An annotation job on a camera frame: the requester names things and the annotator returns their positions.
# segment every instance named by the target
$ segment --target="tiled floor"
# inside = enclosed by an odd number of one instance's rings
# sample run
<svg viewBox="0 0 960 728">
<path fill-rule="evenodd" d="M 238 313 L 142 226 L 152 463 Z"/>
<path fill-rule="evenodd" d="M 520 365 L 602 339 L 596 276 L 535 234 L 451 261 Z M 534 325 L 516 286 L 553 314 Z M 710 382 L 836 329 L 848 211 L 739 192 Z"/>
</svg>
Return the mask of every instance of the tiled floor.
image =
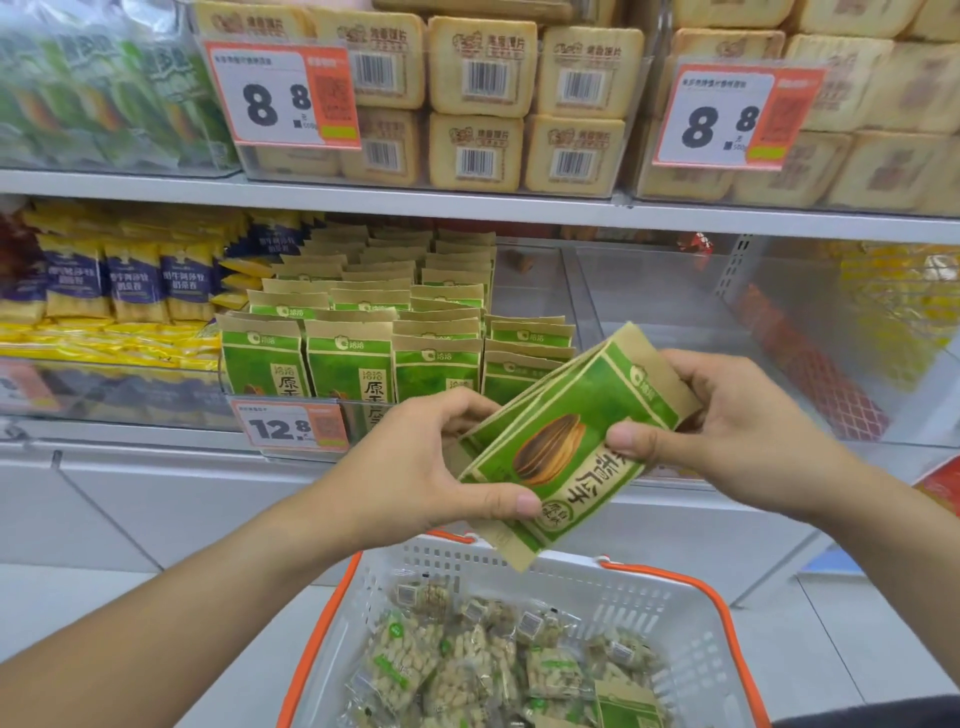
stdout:
<svg viewBox="0 0 960 728">
<path fill-rule="evenodd" d="M 0 565 L 0 661 L 149 578 Z M 294 666 L 332 590 L 309 587 L 247 648 L 179 728 L 273 728 Z M 805 575 L 762 609 L 734 613 L 770 717 L 956 692 L 862 579 Z"/>
</svg>

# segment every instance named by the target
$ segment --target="shopping basket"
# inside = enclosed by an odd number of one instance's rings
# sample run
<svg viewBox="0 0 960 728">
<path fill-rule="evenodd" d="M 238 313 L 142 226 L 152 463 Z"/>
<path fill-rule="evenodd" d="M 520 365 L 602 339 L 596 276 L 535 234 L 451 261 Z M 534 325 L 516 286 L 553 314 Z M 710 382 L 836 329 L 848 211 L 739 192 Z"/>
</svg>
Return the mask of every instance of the shopping basket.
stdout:
<svg viewBox="0 0 960 728">
<path fill-rule="evenodd" d="M 578 637 L 622 626 L 644 637 L 667 667 L 654 692 L 675 728 L 769 728 L 740 653 L 727 605 L 687 576 L 544 551 L 524 573 L 472 536 L 439 531 L 357 554 L 307 642 L 276 728 L 331 728 L 347 704 L 350 671 L 387 604 L 397 569 L 449 577 L 455 594 L 535 597 L 581 618 Z"/>
</svg>

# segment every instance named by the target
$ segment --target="right hand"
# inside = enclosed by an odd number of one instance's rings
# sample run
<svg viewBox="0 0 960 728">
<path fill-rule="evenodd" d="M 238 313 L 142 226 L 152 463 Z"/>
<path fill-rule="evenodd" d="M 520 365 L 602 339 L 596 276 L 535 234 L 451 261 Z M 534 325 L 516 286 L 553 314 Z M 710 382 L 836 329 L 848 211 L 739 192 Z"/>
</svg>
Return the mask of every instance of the right hand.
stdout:
<svg viewBox="0 0 960 728">
<path fill-rule="evenodd" d="M 660 352 L 704 403 L 699 432 L 618 423 L 607 445 L 648 463 L 690 468 L 726 496 L 810 521 L 867 466 L 815 425 L 750 359 Z"/>
</svg>

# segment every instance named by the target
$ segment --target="fingernail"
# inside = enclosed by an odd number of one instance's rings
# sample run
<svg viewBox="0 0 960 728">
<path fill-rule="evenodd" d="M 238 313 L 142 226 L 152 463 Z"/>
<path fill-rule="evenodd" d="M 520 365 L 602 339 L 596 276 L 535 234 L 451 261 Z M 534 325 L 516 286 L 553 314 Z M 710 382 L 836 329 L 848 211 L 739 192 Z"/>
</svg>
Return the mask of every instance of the fingernail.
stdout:
<svg viewBox="0 0 960 728">
<path fill-rule="evenodd" d="M 617 423 L 607 430 L 607 445 L 613 449 L 630 449 L 634 443 L 633 426 L 630 423 Z"/>
<path fill-rule="evenodd" d="M 536 493 L 523 490 L 516 496 L 516 514 L 522 519 L 533 519 L 540 515 L 540 499 Z"/>
</svg>

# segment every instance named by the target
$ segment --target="shelf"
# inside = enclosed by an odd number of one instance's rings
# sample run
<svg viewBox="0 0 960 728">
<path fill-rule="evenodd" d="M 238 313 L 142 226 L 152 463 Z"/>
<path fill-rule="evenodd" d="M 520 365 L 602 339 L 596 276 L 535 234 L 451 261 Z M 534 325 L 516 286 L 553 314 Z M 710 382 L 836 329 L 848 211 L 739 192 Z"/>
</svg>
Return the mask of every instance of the shelf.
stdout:
<svg viewBox="0 0 960 728">
<path fill-rule="evenodd" d="M 0 193 L 960 245 L 960 220 L 431 190 L 0 170 Z"/>
</svg>

